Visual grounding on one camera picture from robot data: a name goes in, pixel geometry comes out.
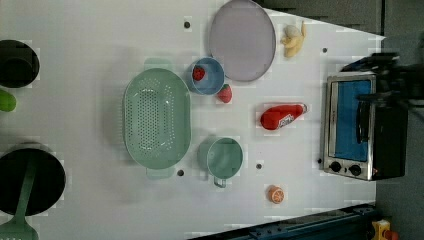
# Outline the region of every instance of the green ladle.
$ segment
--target green ladle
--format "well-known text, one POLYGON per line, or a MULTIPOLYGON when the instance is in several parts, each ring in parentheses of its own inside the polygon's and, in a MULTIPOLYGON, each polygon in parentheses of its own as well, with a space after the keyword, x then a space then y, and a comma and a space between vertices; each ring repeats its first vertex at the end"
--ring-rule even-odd
POLYGON ((34 183, 35 172, 36 168, 34 161, 29 160, 15 216, 13 216, 12 220, 0 226, 0 240, 38 240, 37 231, 28 225, 25 220, 25 213, 34 183))

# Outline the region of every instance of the black pan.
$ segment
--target black pan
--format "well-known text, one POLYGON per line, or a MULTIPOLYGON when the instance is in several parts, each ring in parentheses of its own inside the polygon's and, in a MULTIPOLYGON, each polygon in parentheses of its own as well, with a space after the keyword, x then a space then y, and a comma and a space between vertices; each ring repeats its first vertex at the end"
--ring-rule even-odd
POLYGON ((37 54, 25 43, 0 41, 0 85, 20 88, 32 83, 40 70, 37 54))

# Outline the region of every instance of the teal cup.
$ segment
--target teal cup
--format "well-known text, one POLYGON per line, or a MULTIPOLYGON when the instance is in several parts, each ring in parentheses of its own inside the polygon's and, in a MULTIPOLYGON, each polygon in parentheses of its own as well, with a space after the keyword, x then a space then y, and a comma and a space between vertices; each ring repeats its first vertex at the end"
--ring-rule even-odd
POLYGON ((200 144, 197 157, 200 166, 214 177, 214 184, 220 188, 226 187, 226 180, 236 175, 243 163, 242 148, 232 138, 206 139, 200 144))

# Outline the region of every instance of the utensil handle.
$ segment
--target utensil handle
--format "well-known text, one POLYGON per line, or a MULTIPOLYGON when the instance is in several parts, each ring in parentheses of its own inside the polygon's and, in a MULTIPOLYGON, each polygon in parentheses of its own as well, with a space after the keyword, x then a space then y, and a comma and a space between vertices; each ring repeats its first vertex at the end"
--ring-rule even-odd
POLYGON ((32 186, 34 185, 35 172, 35 163, 33 160, 29 160, 25 171, 25 178, 22 184, 21 194, 19 195, 18 206, 14 216, 17 221, 25 221, 25 213, 28 207, 32 186))
POLYGON ((213 178, 213 183, 215 184, 215 186, 220 187, 220 188, 225 188, 227 186, 225 179, 219 179, 217 177, 213 178))

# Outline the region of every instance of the small blue bowl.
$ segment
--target small blue bowl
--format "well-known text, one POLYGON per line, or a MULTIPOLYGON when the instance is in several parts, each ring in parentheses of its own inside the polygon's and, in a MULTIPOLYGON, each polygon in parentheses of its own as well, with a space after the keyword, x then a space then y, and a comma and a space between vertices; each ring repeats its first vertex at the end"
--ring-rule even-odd
POLYGON ((221 64, 210 57, 205 57, 195 62, 191 71, 189 72, 189 88, 191 91, 203 94, 214 95, 218 93, 222 86, 224 86, 225 74, 221 64), (193 79, 193 70, 195 67, 202 67, 205 69, 205 76, 202 80, 196 81, 193 79))

